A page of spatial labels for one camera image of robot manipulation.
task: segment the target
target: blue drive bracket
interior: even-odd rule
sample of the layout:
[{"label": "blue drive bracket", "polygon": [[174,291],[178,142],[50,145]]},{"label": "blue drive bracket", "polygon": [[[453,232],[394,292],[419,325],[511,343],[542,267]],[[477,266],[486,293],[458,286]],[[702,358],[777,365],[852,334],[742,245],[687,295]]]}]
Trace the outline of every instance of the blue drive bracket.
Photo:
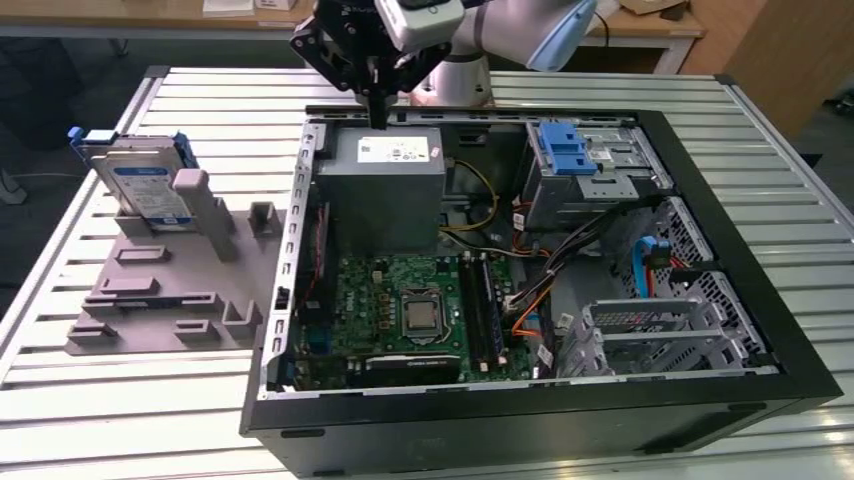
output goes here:
[{"label": "blue drive bracket", "polygon": [[599,166],[587,160],[587,142],[575,125],[545,122],[539,125],[539,143],[549,155],[555,175],[595,175]]},{"label": "blue drive bracket", "polygon": [[[82,147],[110,147],[112,145],[116,145],[116,140],[130,141],[131,143],[134,143],[134,139],[136,138],[143,139],[143,141],[146,139],[146,137],[122,136],[115,130],[90,130],[88,134],[80,127],[71,127],[71,130],[68,130],[68,143],[71,144],[71,148],[88,167],[91,167],[92,165],[90,165],[88,155]],[[176,132],[175,135],[170,136],[170,138],[172,139],[172,146],[175,147],[178,156],[182,159],[184,168],[199,168],[199,162],[196,161],[196,156],[192,153],[192,148],[190,148],[190,140],[187,139],[187,135],[184,135],[182,132]]]}]

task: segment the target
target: orange wire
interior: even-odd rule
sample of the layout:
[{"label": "orange wire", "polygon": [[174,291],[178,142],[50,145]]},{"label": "orange wire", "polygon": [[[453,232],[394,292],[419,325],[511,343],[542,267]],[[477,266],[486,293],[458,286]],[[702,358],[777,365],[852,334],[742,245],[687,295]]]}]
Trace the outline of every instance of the orange wire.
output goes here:
[{"label": "orange wire", "polygon": [[531,302],[531,305],[529,305],[529,308],[525,310],[525,313],[519,317],[519,320],[517,320],[517,323],[514,323],[513,328],[510,329],[510,332],[514,335],[526,335],[526,334],[531,334],[533,333],[529,330],[519,330],[519,327],[522,326],[522,323],[525,322],[525,319],[527,318],[527,316],[531,314],[531,312],[534,311],[537,306],[541,304],[541,302],[546,298],[546,295],[549,295],[550,291],[551,291],[551,285],[549,285],[546,290],[543,290],[543,292],[537,296],[537,298]]}]

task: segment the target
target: metal table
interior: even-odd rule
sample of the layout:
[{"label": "metal table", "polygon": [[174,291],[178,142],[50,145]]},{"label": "metal table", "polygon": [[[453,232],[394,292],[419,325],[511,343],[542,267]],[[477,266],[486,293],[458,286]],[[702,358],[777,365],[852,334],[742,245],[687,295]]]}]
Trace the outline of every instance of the metal table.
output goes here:
[{"label": "metal table", "polygon": [[[166,69],[154,68],[152,75]],[[662,110],[846,391],[693,454],[407,478],[718,479],[854,475],[854,221],[737,87],[711,77],[494,74],[499,105]],[[232,208],[287,202],[306,104],[350,103],[309,70],[174,68],[146,78],[118,129],[187,133]],[[4,479],[280,479],[238,435],[250,351],[70,357],[66,332],[119,228],[91,173],[0,323]]]}]

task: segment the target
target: blue latch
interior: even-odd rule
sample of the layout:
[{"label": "blue latch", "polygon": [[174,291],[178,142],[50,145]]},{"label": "blue latch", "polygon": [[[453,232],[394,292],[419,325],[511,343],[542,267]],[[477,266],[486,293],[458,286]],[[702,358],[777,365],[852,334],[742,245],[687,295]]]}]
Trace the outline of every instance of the blue latch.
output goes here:
[{"label": "blue latch", "polygon": [[541,123],[539,142],[555,175],[594,175],[599,171],[597,164],[587,160],[587,142],[579,138],[571,123]]}]

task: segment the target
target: white label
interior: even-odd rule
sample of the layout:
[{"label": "white label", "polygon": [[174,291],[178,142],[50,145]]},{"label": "white label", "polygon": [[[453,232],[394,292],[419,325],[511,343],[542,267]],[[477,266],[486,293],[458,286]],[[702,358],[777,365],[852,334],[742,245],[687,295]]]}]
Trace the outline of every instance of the white label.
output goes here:
[{"label": "white label", "polygon": [[363,137],[359,163],[421,163],[430,161],[427,137]]},{"label": "white label", "polygon": [[573,324],[573,320],[575,320],[575,317],[573,315],[570,315],[569,313],[562,313],[561,314],[561,319],[558,320],[558,323],[555,324],[555,328],[559,328],[562,330],[569,330],[570,329],[570,325]]},{"label": "white label", "polygon": [[258,8],[274,8],[276,10],[290,10],[294,6],[292,0],[255,0]]},{"label": "white label", "polygon": [[521,232],[525,231],[525,215],[522,215],[521,213],[513,214],[513,228],[515,228]]},{"label": "white label", "polygon": [[587,150],[587,157],[591,160],[614,160],[614,158],[611,157],[611,151],[607,148]]},{"label": "white label", "polygon": [[190,221],[190,210],[172,190],[172,175],[162,167],[116,167],[114,179],[143,218],[176,225]]},{"label": "white label", "polygon": [[294,22],[258,22],[259,27],[274,27],[274,28],[294,28],[296,24]]},{"label": "white label", "polygon": [[546,366],[551,368],[551,362],[554,361],[555,356],[551,354],[551,352],[546,348],[546,345],[543,345],[542,343],[539,344],[539,348],[537,349],[537,356],[543,361]]}]

